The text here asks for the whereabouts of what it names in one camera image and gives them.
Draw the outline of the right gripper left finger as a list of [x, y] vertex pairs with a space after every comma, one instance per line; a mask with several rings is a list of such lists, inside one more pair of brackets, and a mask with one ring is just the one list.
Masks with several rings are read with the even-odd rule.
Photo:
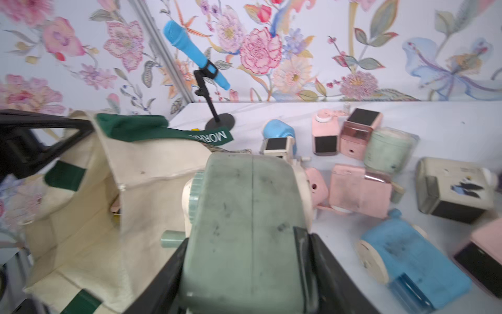
[[188, 242], [186, 238], [180, 244], [151, 284], [124, 314], [187, 313], [181, 304], [179, 289]]

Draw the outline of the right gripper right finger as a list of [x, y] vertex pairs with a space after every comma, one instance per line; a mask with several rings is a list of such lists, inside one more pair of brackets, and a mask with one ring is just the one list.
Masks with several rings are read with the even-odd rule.
[[303, 313], [378, 314], [317, 234], [294, 227]]

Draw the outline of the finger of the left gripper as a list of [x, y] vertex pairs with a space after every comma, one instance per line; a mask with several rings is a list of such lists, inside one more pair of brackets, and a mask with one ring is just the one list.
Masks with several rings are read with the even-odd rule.
[[[70, 131], [66, 139], [44, 144], [37, 130], [63, 129]], [[31, 113], [13, 109], [1, 110], [1, 180], [8, 175], [24, 179], [36, 174], [65, 151], [94, 132], [87, 120]]]

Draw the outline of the blue round-front pencil sharpener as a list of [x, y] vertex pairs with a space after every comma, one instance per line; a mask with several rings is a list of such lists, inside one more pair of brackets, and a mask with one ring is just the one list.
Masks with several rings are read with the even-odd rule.
[[433, 313], [467, 294], [472, 281], [418, 226], [392, 209], [356, 244], [365, 269], [409, 313]]

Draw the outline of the pink square pencil sharpener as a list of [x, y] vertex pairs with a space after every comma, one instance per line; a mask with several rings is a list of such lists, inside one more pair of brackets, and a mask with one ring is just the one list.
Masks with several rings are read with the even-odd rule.
[[315, 208], [323, 204], [329, 197], [328, 186], [321, 172], [313, 167], [305, 170], [311, 190], [312, 206]]

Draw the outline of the cream green tote bag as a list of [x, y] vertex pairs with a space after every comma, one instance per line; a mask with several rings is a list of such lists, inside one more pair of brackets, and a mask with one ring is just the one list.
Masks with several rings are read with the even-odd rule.
[[210, 135], [153, 136], [162, 116], [76, 111], [94, 131], [45, 174], [47, 193], [24, 225], [34, 265], [26, 292], [56, 313], [123, 313], [173, 254], [184, 232], [182, 192], [220, 148]]

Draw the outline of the sage green cube sharpener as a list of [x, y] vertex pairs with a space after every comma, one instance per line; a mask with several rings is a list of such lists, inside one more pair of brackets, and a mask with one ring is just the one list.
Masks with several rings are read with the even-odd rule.
[[311, 193], [299, 164], [215, 153], [192, 192], [177, 313], [318, 311]]

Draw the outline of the pale green cube sharpener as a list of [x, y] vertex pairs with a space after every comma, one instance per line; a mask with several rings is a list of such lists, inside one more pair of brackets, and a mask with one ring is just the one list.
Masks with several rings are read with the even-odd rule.
[[292, 136], [264, 139], [260, 154], [281, 158], [288, 163], [294, 159], [295, 139]]

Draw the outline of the mint green pencil sharpener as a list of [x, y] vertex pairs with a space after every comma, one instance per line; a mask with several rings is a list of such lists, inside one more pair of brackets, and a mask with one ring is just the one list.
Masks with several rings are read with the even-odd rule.
[[375, 130], [367, 144], [363, 163], [366, 168], [395, 175], [406, 166], [420, 137], [393, 128]]

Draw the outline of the light blue pencil sharpener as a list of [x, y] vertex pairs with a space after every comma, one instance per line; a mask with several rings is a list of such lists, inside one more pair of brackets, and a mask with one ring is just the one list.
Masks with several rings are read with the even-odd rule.
[[268, 121], [262, 130], [262, 135], [266, 139], [288, 137], [288, 136], [293, 137], [295, 139], [295, 143], [293, 146], [293, 153], [294, 155], [297, 154], [298, 148], [297, 148], [295, 130], [285, 122], [278, 119], [272, 119]]

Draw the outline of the pink lever pencil sharpener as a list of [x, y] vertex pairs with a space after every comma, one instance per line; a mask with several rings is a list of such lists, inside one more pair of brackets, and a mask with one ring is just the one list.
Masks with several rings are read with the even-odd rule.
[[452, 259], [481, 289], [501, 299], [500, 218], [476, 229]]

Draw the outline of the small pink pencil sharpener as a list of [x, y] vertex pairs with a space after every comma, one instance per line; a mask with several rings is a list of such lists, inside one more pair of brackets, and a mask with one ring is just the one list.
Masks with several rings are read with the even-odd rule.
[[380, 128], [382, 121], [383, 114], [380, 112], [355, 109], [341, 128], [340, 153], [350, 158], [363, 160], [371, 135]]

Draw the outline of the large pink pencil sharpener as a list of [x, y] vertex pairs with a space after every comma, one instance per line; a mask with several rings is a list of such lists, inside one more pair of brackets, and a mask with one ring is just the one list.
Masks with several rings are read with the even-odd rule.
[[312, 150], [317, 156], [335, 156], [339, 152], [341, 128], [339, 118], [344, 111], [321, 109], [312, 117]]

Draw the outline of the cream pencil sharpener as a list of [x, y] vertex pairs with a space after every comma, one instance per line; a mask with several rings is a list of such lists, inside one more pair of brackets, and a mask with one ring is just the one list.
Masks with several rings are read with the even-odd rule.
[[418, 210], [468, 225], [495, 214], [497, 175], [472, 162], [423, 157], [414, 173]]

